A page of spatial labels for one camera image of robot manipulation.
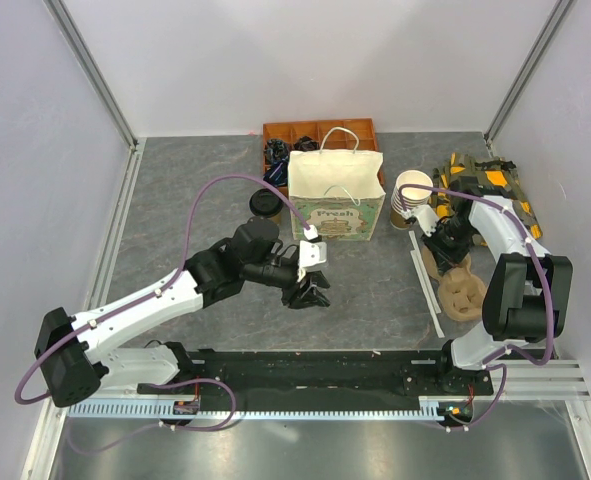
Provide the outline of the cardboard cup carrier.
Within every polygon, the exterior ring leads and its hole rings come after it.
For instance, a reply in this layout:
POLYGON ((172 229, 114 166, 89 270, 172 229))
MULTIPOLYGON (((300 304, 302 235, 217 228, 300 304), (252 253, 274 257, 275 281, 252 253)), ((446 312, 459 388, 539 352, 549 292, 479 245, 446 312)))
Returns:
POLYGON ((440 273, 436 260, 424 246, 421 258, 428 276, 438 282, 437 298, 445 315, 456 322, 473 322, 482 317, 486 284, 471 271, 472 259, 467 254, 461 263, 440 273))

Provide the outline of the black plastic cup lid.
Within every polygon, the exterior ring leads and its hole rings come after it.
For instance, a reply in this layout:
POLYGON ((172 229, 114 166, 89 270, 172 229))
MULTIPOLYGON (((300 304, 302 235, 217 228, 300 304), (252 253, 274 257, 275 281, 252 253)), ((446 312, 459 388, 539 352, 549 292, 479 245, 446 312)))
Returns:
POLYGON ((283 201, 271 190, 262 188, 255 191, 249 199, 249 209, 254 216, 265 218, 281 211, 283 208, 283 201))

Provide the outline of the green printed paper bag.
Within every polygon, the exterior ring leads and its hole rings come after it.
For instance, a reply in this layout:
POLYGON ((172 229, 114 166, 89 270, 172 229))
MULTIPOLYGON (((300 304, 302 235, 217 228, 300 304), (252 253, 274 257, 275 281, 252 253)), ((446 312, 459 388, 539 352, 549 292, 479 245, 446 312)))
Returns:
POLYGON ((293 238, 305 224, 324 238, 369 241, 386 193, 380 174, 383 154, 344 126, 328 130, 313 151, 293 151, 288 164, 288 197, 293 238))

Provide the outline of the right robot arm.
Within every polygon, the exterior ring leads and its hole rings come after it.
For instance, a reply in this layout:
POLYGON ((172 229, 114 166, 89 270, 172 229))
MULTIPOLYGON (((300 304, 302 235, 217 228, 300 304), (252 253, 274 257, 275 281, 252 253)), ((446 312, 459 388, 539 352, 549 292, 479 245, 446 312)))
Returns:
POLYGON ((501 195, 476 196, 444 189, 453 214, 433 218, 422 228, 422 241, 444 281, 462 268, 479 234, 495 268, 481 303, 481 321, 443 347, 445 361, 433 368, 442 392, 458 392, 469 371, 481 371, 504 355, 517 353, 536 366, 553 357, 554 341, 565 326, 573 265, 551 254, 529 233, 501 195))

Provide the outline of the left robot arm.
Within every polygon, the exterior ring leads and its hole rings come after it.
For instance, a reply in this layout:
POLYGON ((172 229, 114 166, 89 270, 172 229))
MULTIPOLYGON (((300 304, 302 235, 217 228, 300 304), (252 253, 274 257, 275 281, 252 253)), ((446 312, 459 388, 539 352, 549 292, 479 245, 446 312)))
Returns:
POLYGON ((284 246, 270 220, 253 217, 229 238, 192 255, 152 285, 96 309, 63 308, 42 321, 35 356, 54 404, 69 407, 102 390, 167 387, 183 393, 194 369, 178 342, 152 349, 127 342, 162 323, 239 294, 245 283, 278 288, 290 309, 327 307, 330 284, 321 271, 327 245, 315 228, 284 246))

